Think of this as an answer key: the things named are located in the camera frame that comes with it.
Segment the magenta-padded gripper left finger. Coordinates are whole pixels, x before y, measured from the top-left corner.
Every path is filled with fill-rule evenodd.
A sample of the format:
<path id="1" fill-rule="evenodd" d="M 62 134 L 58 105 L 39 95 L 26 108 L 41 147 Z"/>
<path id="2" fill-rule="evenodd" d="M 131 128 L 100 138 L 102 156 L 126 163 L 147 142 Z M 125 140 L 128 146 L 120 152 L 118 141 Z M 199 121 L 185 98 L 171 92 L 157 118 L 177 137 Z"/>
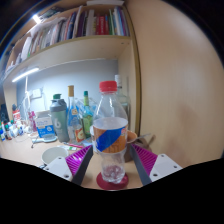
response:
<path id="1" fill-rule="evenodd" d="M 58 156 L 44 170 L 76 185 L 81 185 L 92 156 L 93 147 L 89 145 L 66 158 Z"/>

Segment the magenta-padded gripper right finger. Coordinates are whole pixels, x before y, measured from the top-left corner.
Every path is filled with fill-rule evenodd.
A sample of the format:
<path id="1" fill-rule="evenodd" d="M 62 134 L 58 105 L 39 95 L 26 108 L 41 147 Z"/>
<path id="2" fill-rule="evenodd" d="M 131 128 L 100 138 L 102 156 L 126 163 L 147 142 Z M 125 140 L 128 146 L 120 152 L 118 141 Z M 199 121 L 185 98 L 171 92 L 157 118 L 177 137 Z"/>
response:
<path id="1" fill-rule="evenodd" d="M 166 154 L 156 155 L 136 144 L 131 145 L 130 154 L 144 186 L 182 169 Z"/>

